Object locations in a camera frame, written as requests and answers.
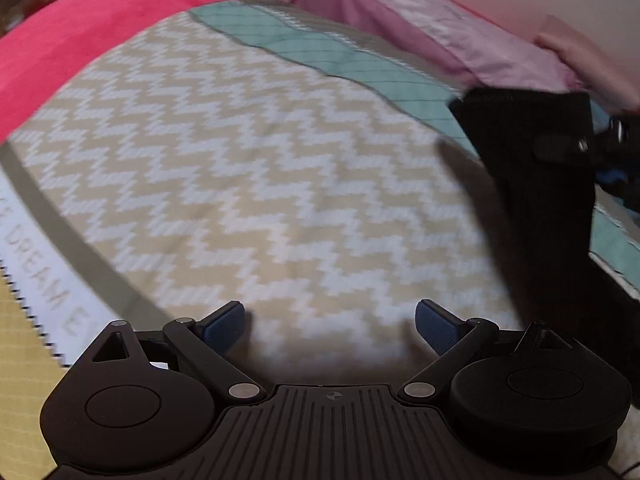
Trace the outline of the black pants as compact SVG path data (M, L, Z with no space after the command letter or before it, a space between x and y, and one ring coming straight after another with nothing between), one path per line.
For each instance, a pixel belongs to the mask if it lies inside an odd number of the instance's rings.
M583 91L473 88L448 108L494 182L521 260L529 315L577 339L631 388L614 463L639 473L639 301L591 257L600 186L579 143Z

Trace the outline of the zigzag patterned quilt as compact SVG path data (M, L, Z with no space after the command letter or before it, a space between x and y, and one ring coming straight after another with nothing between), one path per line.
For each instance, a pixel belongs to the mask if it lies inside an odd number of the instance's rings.
M1 145L1 267L47 374L1 398L27 479L634 479L625 377L529 315L469 90L273 0L196 6L85 66ZM597 192L591 257L639 301L639 233ZM500 330L433 402L431 299ZM230 301L219 400L163 334Z

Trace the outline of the pink bed sheet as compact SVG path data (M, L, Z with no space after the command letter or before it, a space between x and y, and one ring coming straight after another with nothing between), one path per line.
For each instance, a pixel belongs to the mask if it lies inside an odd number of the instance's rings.
M163 18L226 0L58 0L1 38L1 137L95 58Z

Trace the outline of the pink pillow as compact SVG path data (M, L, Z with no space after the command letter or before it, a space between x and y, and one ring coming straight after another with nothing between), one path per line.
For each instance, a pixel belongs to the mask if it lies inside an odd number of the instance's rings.
M450 0L281 0L379 36L465 86L568 91L582 85L558 56Z

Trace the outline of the teal grey striped blanket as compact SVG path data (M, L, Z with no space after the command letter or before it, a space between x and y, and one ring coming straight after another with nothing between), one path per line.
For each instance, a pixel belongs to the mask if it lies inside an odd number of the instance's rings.
M611 127L612 114L615 108L604 99L592 96L590 98L591 117L593 123L593 131L601 133Z

